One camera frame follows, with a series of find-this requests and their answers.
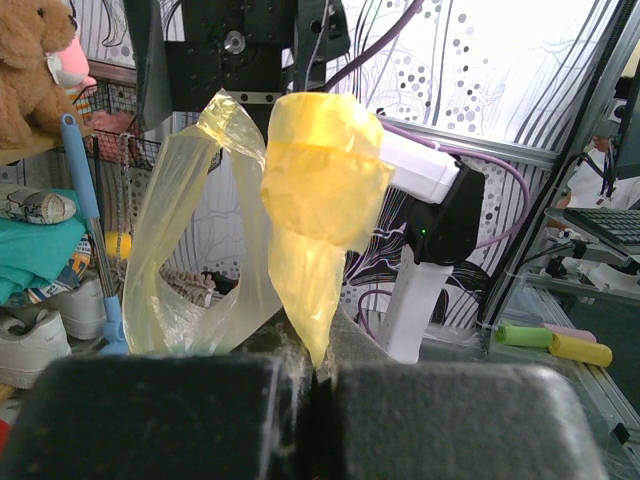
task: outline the white stand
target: white stand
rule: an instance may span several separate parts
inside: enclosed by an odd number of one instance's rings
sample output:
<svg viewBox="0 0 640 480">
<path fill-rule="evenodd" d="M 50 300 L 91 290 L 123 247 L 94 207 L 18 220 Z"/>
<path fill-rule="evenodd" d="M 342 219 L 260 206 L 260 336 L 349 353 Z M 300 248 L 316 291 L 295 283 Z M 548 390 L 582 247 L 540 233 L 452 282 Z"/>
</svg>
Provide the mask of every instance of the white stand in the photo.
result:
<svg viewBox="0 0 640 480">
<path fill-rule="evenodd" d="M 416 363 L 422 337 L 453 267 L 416 265 L 409 245 L 402 248 L 400 272 L 391 295 L 379 343 L 394 359 Z"/>
</svg>

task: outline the yellow foam tube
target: yellow foam tube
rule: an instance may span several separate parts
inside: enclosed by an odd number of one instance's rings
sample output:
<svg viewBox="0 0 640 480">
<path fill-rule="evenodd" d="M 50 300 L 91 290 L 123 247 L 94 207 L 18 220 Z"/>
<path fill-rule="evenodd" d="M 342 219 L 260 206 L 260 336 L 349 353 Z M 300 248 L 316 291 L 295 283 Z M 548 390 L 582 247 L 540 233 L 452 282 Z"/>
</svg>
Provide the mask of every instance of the yellow foam tube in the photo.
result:
<svg viewBox="0 0 640 480">
<path fill-rule="evenodd" d="M 555 357 L 608 367 L 613 361 L 613 352 L 601 343 L 587 342 L 575 337 L 553 334 L 549 353 Z"/>
</svg>

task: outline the blue mop handle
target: blue mop handle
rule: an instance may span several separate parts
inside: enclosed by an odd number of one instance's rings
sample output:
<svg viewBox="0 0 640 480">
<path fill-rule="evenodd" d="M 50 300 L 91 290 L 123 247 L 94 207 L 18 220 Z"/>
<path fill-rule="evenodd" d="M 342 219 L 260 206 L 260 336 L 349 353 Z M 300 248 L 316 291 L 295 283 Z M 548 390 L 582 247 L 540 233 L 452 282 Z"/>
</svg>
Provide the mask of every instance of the blue mop handle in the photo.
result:
<svg viewBox="0 0 640 480">
<path fill-rule="evenodd" d="M 89 228 L 93 234 L 93 241 L 96 246 L 96 261 L 98 264 L 98 274 L 102 293 L 104 295 L 104 308 L 107 313 L 107 323 L 104 334 L 108 342 L 124 342 L 124 331 L 122 329 L 122 310 L 118 295 L 113 288 L 109 275 L 109 260 L 107 259 L 104 236 L 100 228 L 100 210 L 96 192 L 93 188 L 93 177 L 89 170 L 89 162 L 82 141 L 82 134 L 72 115 L 63 115 L 60 122 L 62 130 L 62 141 L 67 151 L 67 161 L 71 167 L 71 178 L 73 188 L 78 195 L 78 203 L 82 210 L 83 217 L 88 220 Z"/>
<path fill-rule="evenodd" d="M 82 141 L 82 134 L 73 115 L 65 114 L 61 120 L 62 141 L 67 151 L 67 161 L 71 167 L 73 188 L 78 195 L 78 202 L 85 219 L 99 218 L 100 210 L 96 192 L 93 188 L 93 177 L 89 170 L 89 162 Z"/>
</svg>

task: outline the wire basket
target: wire basket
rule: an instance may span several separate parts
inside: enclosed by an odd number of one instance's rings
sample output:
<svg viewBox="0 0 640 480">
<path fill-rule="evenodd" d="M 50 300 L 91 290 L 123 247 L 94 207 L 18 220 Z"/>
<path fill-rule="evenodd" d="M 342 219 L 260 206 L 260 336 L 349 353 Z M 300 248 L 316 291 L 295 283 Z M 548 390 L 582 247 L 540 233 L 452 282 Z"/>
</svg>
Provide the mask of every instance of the wire basket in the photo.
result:
<svg viewBox="0 0 640 480">
<path fill-rule="evenodd" d="M 160 143 L 144 138 L 136 121 L 136 88 L 100 82 L 82 90 L 74 102 L 95 134 L 85 139 L 87 156 L 132 168 L 151 170 Z"/>
</svg>

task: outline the translucent plastic bag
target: translucent plastic bag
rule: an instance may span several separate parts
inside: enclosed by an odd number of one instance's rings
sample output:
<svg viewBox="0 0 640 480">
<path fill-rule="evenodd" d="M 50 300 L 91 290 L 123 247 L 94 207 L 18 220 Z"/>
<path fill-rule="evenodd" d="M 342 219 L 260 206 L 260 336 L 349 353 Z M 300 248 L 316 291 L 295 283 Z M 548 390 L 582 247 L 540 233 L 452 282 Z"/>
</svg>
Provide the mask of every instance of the translucent plastic bag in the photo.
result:
<svg viewBox="0 0 640 480">
<path fill-rule="evenodd" d="M 269 275 L 316 367 L 347 250 L 366 248 L 391 180 L 379 158 L 382 136 L 352 95 L 287 95 L 271 115 L 261 192 L 273 222 Z"/>
<path fill-rule="evenodd" d="M 238 287 L 203 309 L 176 293 L 159 272 L 196 209 L 220 147 L 233 162 L 246 253 Z M 264 153 L 258 128 L 225 92 L 213 98 L 197 125 L 164 141 L 138 217 L 125 280 L 124 330 L 132 353 L 225 353 L 282 307 L 268 274 L 271 222 L 260 200 Z"/>
</svg>

